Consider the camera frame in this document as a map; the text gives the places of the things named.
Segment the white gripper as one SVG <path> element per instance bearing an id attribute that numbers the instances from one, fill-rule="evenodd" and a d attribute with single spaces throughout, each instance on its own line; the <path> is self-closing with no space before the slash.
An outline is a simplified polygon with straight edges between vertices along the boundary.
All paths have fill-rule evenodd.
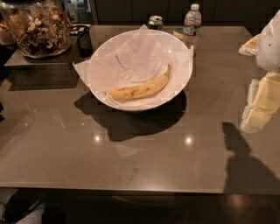
<path id="1" fill-rule="evenodd" d="M 252 134 L 262 130 L 280 109 L 280 10 L 262 29 L 261 34 L 243 44 L 238 51 L 246 56 L 256 55 L 257 65 L 266 76 L 253 79 L 248 88 L 240 128 Z"/>

